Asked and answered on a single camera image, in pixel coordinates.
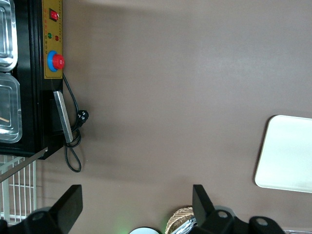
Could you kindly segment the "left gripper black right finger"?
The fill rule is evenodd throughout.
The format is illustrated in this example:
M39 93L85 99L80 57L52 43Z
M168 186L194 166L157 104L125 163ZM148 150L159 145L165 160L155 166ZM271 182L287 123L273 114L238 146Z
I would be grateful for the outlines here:
M202 185L193 186L193 212L197 226L194 234L239 234L240 225L234 212L215 206Z

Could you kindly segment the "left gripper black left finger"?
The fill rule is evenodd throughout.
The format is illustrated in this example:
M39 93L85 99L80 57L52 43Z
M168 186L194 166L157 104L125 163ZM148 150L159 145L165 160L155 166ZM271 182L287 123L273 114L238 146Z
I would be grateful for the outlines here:
M82 186L72 185L49 208L31 213L21 223L11 226L11 234L67 234L83 210Z

